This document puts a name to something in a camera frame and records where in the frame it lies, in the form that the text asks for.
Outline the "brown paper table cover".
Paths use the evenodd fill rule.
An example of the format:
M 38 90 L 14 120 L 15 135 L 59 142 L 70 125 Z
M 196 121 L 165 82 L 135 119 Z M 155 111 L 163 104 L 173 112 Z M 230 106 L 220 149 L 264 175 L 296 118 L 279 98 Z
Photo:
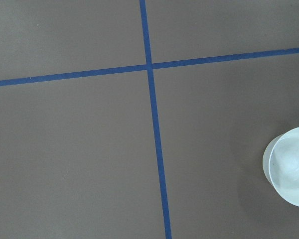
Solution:
M 299 0 L 0 0 L 0 239 L 299 239 L 296 127 Z

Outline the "white ceramic bowl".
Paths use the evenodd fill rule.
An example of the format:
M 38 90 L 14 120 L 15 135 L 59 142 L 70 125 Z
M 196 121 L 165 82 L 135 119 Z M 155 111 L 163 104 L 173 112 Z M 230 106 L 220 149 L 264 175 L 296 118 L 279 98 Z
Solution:
M 299 207 L 299 127 L 275 137 L 264 151 L 262 164 L 276 192 Z

